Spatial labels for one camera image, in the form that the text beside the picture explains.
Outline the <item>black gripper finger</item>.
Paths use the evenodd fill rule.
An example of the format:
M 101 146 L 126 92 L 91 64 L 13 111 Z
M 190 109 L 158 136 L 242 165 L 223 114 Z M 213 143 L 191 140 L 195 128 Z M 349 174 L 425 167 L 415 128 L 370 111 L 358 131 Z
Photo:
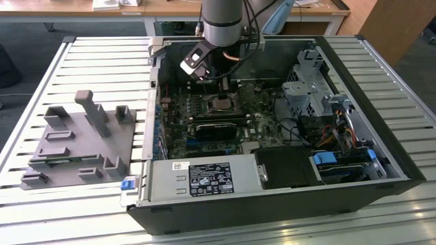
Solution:
M 229 78 L 225 77 L 221 81 L 221 100 L 226 100 L 229 98 Z

